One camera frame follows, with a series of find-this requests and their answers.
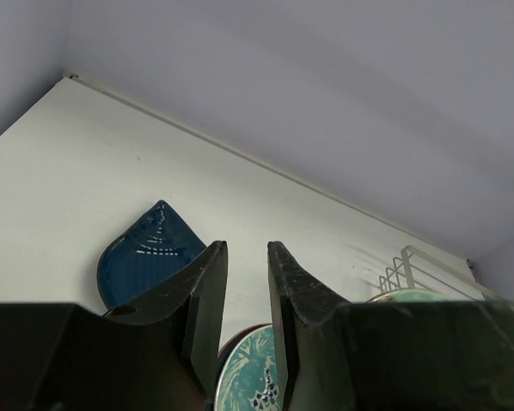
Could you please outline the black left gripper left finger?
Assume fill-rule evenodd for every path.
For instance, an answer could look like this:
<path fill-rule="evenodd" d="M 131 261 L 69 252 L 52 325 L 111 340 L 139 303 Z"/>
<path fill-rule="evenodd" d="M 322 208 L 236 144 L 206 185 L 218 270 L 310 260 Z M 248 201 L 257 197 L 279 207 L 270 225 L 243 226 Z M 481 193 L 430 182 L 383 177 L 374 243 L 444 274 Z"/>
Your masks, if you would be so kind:
<path fill-rule="evenodd" d="M 216 386 L 228 248 L 99 316 L 0 303 L 0 410 L 202 410 Z"/>

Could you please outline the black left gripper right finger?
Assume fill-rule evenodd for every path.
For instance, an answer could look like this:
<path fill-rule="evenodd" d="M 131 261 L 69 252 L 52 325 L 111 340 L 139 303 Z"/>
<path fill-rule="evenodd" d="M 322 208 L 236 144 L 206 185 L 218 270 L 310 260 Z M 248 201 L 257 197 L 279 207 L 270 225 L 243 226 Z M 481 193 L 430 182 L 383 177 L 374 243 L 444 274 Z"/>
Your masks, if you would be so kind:
<path fill-rule="evenodd" d="M 514 303 L 345 300 L 267 246 L 285 410 L 514 410 Z"/>

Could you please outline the red and teal glazed plate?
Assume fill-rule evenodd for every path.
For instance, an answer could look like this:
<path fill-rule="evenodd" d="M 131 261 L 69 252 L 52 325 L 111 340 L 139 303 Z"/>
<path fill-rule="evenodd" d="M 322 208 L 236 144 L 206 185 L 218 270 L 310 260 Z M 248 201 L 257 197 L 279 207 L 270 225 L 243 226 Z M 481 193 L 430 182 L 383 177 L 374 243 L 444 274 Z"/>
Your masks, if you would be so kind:
<path fill-rule="evenodd" d="M 219 353 L 215 397 L 209 410 L 280 410 L 271 325 L 254 325 L 232 337 Z"/>

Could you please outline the green plate with white rim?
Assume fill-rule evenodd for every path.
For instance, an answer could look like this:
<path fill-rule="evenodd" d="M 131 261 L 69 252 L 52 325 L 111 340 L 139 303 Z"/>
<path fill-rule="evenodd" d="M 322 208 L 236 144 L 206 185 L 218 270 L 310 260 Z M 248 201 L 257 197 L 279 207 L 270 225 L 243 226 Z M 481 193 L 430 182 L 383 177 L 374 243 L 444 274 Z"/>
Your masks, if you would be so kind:
<path fill-rule="evenodd" d="M 369 302 L 438 302 L 449 298 L 426 289 L 394 289 L 374 296 Z"/>

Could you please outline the dark blue teardrop plate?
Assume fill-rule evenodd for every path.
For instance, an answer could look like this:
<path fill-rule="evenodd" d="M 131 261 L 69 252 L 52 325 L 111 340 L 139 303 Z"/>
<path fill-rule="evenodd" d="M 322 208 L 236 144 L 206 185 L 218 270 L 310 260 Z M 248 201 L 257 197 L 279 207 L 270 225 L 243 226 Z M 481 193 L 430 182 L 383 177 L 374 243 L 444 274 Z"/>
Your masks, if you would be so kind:
<path fill-rule="evenodd" d="M 181 216 L 159 200 L 102 252 L 100 297 L 109 310 L 126 304 L 184 269 L 205 249 Z"/>

